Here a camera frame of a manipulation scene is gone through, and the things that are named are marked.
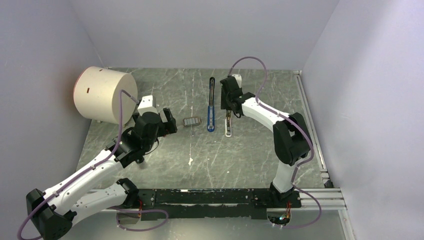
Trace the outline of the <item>blue black stapler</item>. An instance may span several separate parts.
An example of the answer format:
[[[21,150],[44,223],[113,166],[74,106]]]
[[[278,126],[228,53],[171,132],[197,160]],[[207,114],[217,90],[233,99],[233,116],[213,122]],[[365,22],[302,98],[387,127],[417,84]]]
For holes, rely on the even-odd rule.
[[[216,80],[214,77],[209,79],[209,104],[207,114],[207,131],[213,132],[215,130],[215,85]]]

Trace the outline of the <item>beige white stapler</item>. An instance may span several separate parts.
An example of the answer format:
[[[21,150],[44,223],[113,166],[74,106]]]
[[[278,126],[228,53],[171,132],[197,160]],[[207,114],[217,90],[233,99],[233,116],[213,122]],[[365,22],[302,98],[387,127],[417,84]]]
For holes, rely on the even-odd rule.
[[[227,110],[225,114],[225,136],[228,138],[232,136],[231,115],[232,115],[232,111]]]

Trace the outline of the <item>staple box tray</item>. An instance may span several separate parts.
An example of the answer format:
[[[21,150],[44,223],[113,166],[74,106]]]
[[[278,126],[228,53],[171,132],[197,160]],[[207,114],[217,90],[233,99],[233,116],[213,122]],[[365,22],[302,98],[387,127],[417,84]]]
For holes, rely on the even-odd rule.
[[[200,125],[202,123],[202,120],[198,116],[192,116],[192,117],[184,118],[182,123],[184,127],[192,127],[192,126]]]

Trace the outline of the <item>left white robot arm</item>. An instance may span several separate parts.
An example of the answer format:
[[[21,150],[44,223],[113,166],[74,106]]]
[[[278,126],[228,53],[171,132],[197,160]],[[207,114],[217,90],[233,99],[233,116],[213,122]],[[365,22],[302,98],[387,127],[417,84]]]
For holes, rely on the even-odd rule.
[[[135,125],[120,130],[119,136],[86,166],[53,187],[30,191],[26,195],[28,217],[23,225],[32,222],[41,239],[58,240],[72,226],[104,209],[139,205],[139,189],[128,178],[121,178],[103,190],[89,191],[105,177],[132,163],[142,163],[160,137],[178,131],[171,110],[165,107],[163,113],[166,122],[154,111],[134,113]]]

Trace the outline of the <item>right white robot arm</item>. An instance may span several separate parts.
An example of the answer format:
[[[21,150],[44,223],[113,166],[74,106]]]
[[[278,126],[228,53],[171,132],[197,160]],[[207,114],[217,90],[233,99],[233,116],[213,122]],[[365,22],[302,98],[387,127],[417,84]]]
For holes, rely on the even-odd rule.
[[[315,151],[302,114],[289,114],[263,103],[257,95],[243,92],[239,74],[220,81],[221,109],[231,111],[237,118],[249,117],[273,134],[274,152],[279,160],[271,182],[270,202],[282,207],[295,188],[294,181],[300,165],[310,162]]]

